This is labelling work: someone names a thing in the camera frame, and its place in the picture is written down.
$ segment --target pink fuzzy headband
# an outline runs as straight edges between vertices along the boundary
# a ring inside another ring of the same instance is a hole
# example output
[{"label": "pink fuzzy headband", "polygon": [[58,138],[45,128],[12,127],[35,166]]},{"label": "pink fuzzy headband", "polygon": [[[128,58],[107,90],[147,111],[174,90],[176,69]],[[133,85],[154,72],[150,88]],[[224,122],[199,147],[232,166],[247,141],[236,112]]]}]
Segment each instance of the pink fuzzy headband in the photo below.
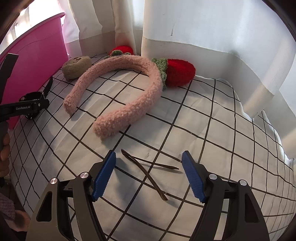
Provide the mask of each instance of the pink fuzzy headband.
[{"label": "pink fuzzy headband", "polygon": [[89,68],[76,82],[72,91],[64,100],[64,108],[71,115],[86,90],[86,88],[100,75],[115,69],[135,69],[147,74],[152,80],[151,85],[143,94],[124,107],[99,116],[94,124],[94,132],[101,138],[105,138],[122,128],[133,124],[154,105],[161,96],[163,82],[160,71],[155,63],[149,59],[135,55],[121,55],[102,60]]}]

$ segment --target red knitted toy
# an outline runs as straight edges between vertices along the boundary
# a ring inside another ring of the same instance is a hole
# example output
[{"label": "red knitted toy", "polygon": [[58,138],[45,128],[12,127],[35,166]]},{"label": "red knitted toy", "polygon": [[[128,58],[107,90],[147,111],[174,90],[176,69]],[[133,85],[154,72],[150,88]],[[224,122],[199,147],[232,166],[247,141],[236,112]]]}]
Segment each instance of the red knitted toy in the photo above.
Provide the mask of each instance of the red knitted toy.
[{"label": "red knitted toy", "polygon": [[131,47],[129,47],[129,46],[126,46],[126,45],[115,47],[114,49],[112,49],[110,51],[109,54],[111,54],[112,51],[114,51],[114,50],[121,50],[122,53],[131,53],[133,55],[133,49]]},{"label": "red knitted toy", "polygon": [[165,72],[167,74],[165,81],[167,87],[186,85],[195,76],[193,64],[181,59],[168,59],[168,67]]},{"label": "red knitted toy", "polygon": [[[123,45],[112,49],[121,50],[122,53],[133,54],[133,49],[129,46]],[[181,59],[152,59],[156,63],[162,75],[164,88],[177,87],[188,84],[195,76],[195,68],[193,64]]]}]

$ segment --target pink plastic bin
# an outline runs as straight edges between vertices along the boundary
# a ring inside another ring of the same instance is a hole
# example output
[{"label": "pink plastic bin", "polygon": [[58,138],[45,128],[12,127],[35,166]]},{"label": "pink plastic bin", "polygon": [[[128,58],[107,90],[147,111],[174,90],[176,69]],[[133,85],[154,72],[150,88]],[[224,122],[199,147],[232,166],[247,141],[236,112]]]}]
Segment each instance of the pink plastic bin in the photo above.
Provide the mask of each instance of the pink plastic bin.
[{"label": "pink plastic bin", "polygon": [[[7,80],[1,104],[18,102],[23,95],[38,91],[68,60],[60,19],[64,15],[59,13],[35,25],[2,52],[0,63],[7,53],[19,57]],[[18,117],[10,118],[9,129],[17,121]]]}]

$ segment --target blue gripper pad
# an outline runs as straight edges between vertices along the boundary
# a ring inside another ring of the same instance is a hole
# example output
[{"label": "blue gripper pad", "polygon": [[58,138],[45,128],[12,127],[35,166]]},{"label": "blue gripper pad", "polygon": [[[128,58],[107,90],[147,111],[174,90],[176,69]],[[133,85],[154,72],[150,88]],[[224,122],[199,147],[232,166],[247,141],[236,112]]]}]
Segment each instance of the blue gripper pad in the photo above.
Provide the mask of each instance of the blue gripper pad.
[{"label": "blue gripper pad", "polygon": [[206,201],[206,196],[204,193],[204,183],[196,170],[196,162],[190,155],[189,151],[185,151],[182,154],[182,166],[196,198],[200,200],[201,203]]},{"label": "blue gripper pad", "polygon": [[94,201],[97,201],[99,197],[103,196],[106,186],[109,182],[111,174],[116,164],[116,153],[111,151],[105,163],[103,164],[99,174],[94,180],[94,190],[91,197]]}]

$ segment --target table surface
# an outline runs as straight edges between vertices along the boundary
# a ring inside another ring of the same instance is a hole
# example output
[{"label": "table surface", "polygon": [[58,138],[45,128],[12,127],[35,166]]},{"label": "table surface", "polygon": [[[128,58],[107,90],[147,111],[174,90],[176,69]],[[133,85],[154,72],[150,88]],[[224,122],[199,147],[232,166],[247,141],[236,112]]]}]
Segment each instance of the table surface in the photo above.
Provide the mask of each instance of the table surface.
[{"label": "table surface", "polygon": [[[92,63],[104,55],[92,57]],[[139,96],[150,85],[148,76],[134,70],[112,71],[95,79],[70,118],[63,98],[67,83],[61,70],[54,75],[50,106],[34,120],[21,118],[11,136],[10,177],[25,210],[31,215],[48,181],[73,179],[102,161],[108,150],[117,155],[116,167],[103,198],[94,207],[111,240],[189,240],[203,204],[193,195],[180,163],[189,150],[195,161],[225,180],[245,179],[261,207],[271,240],[277,240],[295,213],[293,160],[265,112],[247,116],[230,84],[196,76],[190,84],[163,91],[156,105],[139,121],[104,140],[92,123]],[[143,167],[166,192],[163,201],[140,169],[120,152],[139,159],[178,167]],[[73,200],[69,210],[74,236],[81,240]],[[221,239],[228,200],[215,239]]]}]

